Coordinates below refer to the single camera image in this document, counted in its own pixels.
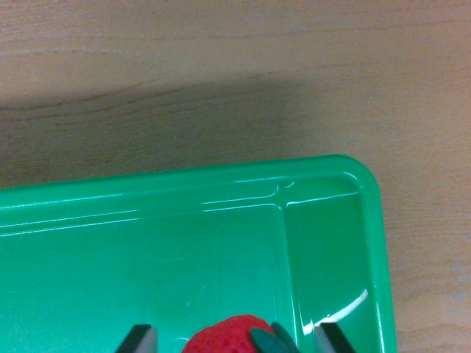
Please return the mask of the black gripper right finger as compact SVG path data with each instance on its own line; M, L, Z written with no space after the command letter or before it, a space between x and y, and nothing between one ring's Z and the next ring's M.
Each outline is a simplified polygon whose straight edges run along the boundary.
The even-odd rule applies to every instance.
M356 353L347 337L335 322L322 322L314 327L316 348L322 353Z

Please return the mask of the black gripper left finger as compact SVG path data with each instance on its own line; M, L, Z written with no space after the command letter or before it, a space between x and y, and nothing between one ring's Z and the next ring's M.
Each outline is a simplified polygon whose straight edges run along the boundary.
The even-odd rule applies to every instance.
M136 324L127 333L115 353L157 353L158 332L150 324Z

